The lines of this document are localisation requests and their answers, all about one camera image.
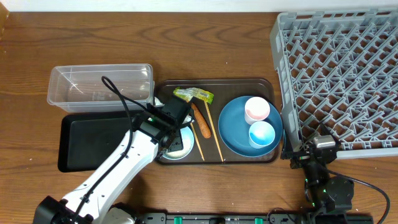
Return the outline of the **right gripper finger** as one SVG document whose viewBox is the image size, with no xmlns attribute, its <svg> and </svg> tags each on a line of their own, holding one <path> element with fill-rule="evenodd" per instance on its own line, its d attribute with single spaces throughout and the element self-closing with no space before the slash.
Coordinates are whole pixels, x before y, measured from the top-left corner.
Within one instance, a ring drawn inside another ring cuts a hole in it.
<svg viewBox="0 0 398 224">
<path fill-rule="evenodd" d="M 328 128 L 323 123 L 320 123 L 320 125 L 318 127 L 318 132 L 321 136 L 332 136 L 332 133 L 328 130 Z"/>
<path fill-rule="evenodd" d="M 283 152 L 293 152 L 294 149 L 292 147 L 291 140 L 286 130 L 284 130 L 284 143 L 283 143 Z"/>
</svg>

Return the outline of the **pile of white rice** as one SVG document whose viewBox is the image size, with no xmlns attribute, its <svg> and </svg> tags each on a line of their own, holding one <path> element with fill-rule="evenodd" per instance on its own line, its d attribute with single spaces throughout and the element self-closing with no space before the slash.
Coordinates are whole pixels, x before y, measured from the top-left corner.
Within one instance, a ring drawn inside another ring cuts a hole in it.
<svg viewBox="0 0 398 224">
<path fill-rule="evenodd" d="M 190 152 L 189 150 L 167 152 L 165 154 L 165 157 L 169 157 L 170 159 L 178 159 L 178 158 L 186 156 L 189 152 Z"/>
</svg>

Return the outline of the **light blue bowl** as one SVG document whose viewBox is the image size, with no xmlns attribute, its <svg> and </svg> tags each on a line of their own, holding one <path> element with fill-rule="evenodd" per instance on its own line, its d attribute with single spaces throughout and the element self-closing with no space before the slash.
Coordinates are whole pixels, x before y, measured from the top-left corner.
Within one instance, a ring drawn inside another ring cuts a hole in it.
<svg viewBox="0 0 398 224">
<path fill-rule="evenodd" d="M 183 142 L 183 149 L 182 150 L 189 150 L 191 152 L 191 150 L 192 150 L 192 148 L 194 146 L 194 143 L 195 143 L 192 130 L 189 127 L 185 127 L 185 128 L 182 128 L 180 131 L 181 131 L 182 142 Z M 170 159 L 169 157 L 165 157 L 165 154 L 163 155 L 163 157 L 168 159 L 168 160 L 179 160 L 179 159 L 183 158 L 183 157 L 181 157 L 181 158 L 178 158 L 178 159 Z"/>
</svg>

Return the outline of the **orange carrot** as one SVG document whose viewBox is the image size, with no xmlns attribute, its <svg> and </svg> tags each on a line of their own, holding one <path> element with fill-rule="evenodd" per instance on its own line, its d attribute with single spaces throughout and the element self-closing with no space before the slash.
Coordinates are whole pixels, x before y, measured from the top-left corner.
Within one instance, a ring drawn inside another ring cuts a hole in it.
<svg viewBox="0 0 398 224">
<path fill-rule="evenodd" d="M 197 122 L 198 127 L 200 128 L 200 132 L 201 132 L 202 136 L 205 139 L 211 138 L 210 128 L 209 128 L 206 120 L 204 119 L 202 113 L 200 112 L 200 110 L 197 108 L 197 106 L 194 103 L 191 104 L 191 108 L 193 109 L 195 121 Z"/>
</svg>

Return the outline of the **green snack wrapper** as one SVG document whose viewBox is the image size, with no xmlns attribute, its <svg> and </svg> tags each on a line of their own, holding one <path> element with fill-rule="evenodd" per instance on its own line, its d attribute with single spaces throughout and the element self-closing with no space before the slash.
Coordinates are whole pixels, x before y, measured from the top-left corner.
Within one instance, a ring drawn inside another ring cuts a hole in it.
<svg viewBox="0 0 398 224">
<path fill-rule="evenodd" d="M 186 89 L 181 89 L 180 87 L 177 87 L 176 89 L 174 89 L 173 94 L 185 100 L 186 102 L 190 102 L 192 98 L 198 98 L 199 100 L 212 104 L 214 98 L 214 94 L 212 94 L 211 92 L 195 87 Z"/>
</svg>

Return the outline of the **white napkin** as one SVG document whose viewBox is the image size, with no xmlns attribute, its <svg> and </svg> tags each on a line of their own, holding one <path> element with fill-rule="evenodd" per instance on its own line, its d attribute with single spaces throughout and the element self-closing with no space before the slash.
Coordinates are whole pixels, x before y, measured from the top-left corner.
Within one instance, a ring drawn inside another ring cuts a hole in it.
<svg viewBox="0 0 398 224">
<path fill-rule="evenodd" d="M 163 105 L 163 103 L 157 97 L 154 98 L 154 103 L 155 103 L 155 106 L 162 106 Z"/>
</svg>

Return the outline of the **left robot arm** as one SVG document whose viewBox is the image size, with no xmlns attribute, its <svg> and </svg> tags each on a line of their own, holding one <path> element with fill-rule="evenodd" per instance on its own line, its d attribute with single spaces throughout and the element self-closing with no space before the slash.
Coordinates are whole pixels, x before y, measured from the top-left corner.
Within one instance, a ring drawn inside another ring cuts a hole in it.
<svg viewBox="0 0 398 224">
<path fill-rule="evenodd" d="M 162 108 L 129 115 L 130 129 L 95 172 L 60 201 L 46 197 L 36 208 L 34 223 L 102 223 L 128 183 L 168 149 L 191 110 L 173 99 Z"/>
</svg>

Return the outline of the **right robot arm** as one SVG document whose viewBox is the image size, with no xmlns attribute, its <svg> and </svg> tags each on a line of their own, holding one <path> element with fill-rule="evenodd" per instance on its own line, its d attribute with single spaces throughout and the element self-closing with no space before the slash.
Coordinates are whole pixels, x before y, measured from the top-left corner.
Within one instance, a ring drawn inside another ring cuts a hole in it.
<svg viewBox="0 0 398 224">
<path fill-rule="evenodd" d="M 294 223 L 348 223 L 346 212 L 352 209 L 354 183 L 343 177 L 331 177 L 326 165 L 337 158 L 341 143 L 324 125 L 307 150 L 293 150 L 287 132 L 283 132 L 281 159 L 290 161 L 291 169 L 305 174 L 304 194 L 313 208 L 297 215 Z"/>
</svg>

